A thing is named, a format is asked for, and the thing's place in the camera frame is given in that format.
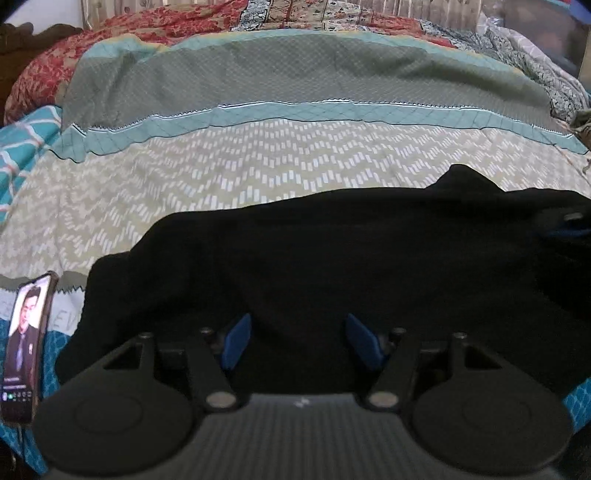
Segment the man in suit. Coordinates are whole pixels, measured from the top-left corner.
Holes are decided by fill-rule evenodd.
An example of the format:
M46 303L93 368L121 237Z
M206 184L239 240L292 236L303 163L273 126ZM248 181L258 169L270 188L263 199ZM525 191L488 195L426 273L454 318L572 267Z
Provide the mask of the man in suit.
M29 325L29 317L37 307L39 295L41 295L39 287L31 288L25 295L18 316L18 327L8 339L7 355L4 360L4 382L26 384L29 390L33 389L33 367L39 338L38 329ZM11 381L11 378L18 378L18 380Z

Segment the bed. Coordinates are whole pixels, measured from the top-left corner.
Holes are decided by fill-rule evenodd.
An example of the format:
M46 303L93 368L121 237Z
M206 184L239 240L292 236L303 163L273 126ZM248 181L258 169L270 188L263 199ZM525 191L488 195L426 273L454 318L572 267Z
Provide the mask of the bed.
M588 107L576 79L494 28L334 0L113 17L37 57L7 103L0 336L22 279L58 272L44 349L51 395L92 265L173 212L423 188L454 163L504 190L591 197L588 149L566 128ZM576 429L591 420L589 391L591 380L563 395ZM27 435L27 462L44 472ZM18 450L13 430L0 436Z

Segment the smartphone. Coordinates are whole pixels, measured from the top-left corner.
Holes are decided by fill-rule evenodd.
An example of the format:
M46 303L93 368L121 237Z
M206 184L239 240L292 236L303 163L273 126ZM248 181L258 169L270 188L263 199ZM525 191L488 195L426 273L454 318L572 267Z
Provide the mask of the smartphone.
M2 420L29 425L39 400L43 337L58 276L49 271L21 285L12 310L2 373Z

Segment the bolt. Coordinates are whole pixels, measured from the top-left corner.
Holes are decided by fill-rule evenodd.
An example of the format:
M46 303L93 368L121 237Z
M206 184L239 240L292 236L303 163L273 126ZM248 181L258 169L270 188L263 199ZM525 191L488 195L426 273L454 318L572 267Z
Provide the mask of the bolt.
M219 391L209 394L205 401L213 408L230 408L236 403L236 395Z
M393 408L399 402L398 395L392 392L379 391L372 393L368 400L376 408Z

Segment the tie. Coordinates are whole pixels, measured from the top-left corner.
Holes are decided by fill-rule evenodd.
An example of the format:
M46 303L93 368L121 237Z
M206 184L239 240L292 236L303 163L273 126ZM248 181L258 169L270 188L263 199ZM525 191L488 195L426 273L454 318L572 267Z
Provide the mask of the tie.
M17 372L21 371L21 367L22 367L22 344L25 341L25 336L21 335L21 341L18 344L18 350L17 350Z

